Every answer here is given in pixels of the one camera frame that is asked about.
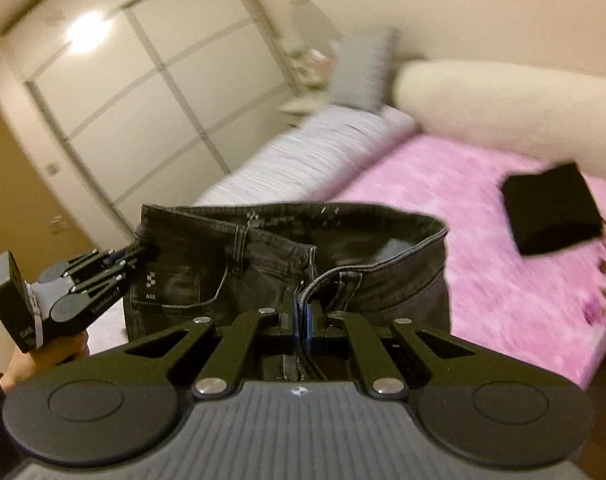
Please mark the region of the person's left hand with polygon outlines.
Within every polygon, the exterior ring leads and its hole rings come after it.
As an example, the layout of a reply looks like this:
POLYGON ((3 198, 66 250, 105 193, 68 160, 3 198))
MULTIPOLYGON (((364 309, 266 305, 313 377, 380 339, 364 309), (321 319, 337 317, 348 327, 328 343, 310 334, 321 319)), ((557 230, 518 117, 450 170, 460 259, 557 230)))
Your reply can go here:
POLYGON ((64 361, 87 358, 90 355, 87 342, 88 334, 82 332, 74 336, 61 336, 28 353, 16 349, 0 378, 0 388, 9 394, 33 376, 53 370, 64 361))

